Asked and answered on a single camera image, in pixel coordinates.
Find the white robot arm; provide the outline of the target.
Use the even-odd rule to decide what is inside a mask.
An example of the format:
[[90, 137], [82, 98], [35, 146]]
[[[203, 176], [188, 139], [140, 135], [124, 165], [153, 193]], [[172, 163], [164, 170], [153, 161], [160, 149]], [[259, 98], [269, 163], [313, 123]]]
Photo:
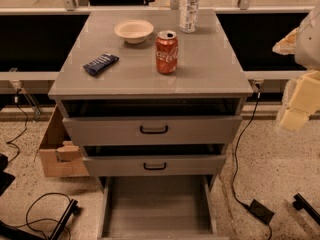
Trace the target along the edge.
[[293, 55], [295, 62], [307, 69], [287, 82], [277, 114], [279, 131], [298, 132], [320, 109], [320, 3], [272, 51]]

